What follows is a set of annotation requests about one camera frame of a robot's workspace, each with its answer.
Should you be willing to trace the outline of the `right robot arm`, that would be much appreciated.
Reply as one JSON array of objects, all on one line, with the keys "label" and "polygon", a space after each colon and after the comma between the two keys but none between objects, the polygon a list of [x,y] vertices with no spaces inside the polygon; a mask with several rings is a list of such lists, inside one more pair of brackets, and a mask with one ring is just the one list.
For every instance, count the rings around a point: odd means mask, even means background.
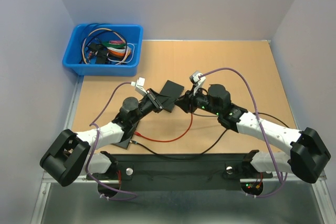
[{"label": "right robot arm", "polygon": [[256,114],[232,103],[230,93],[221,84],[213,84],[206,93],[186,91],[175,101],[186,113],[202,109],[217,116],[221,126],[236,133],[263,140],[280,149],[279,153],[257,152],[242,163],[244,175],[259,172],[292,173],[306,183],[314,184],[331,154],[318,132],[312,128],[301,131],[259,119]]}]

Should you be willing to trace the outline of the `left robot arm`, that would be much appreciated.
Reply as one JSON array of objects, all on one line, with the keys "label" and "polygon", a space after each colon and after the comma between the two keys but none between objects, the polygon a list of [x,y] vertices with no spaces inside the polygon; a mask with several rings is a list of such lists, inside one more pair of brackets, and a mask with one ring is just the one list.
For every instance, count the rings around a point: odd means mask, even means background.
[{"label": "left robot arm", "polygon": [[131,138],[138,122],[150,112],[159,113],[176,98],[148,89],[141,100],[124,99],[117,116],[104,126],[84,131],[63,130],[42,156],[40,167],[60,185],[68,186],[81,174],[88,155],[108,144]]}]

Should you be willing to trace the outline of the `black network switch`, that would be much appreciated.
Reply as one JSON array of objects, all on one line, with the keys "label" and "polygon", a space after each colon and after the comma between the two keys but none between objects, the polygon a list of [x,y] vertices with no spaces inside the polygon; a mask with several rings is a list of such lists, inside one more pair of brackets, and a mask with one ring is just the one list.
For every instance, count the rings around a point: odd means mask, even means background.
[{"label": "black network switch", "polygon": [[132,124],[131,126],[127,126],[124,130],[124,134],[121,142],[113,144],[119,148],[127,150],[129,145],[131,144],[131,140],[134,136],[135,131],[137,130],[139,122]]},{"label": "black network switch", "polygon": [[184,91],[184,86],[177,84],[171,80],[167,80],[163,88],[160,91],[161,95],[165,95],[170,98],[170,102],[166,102],[164,110],[171,113],[175,107],[174,101],[181,96]]}]

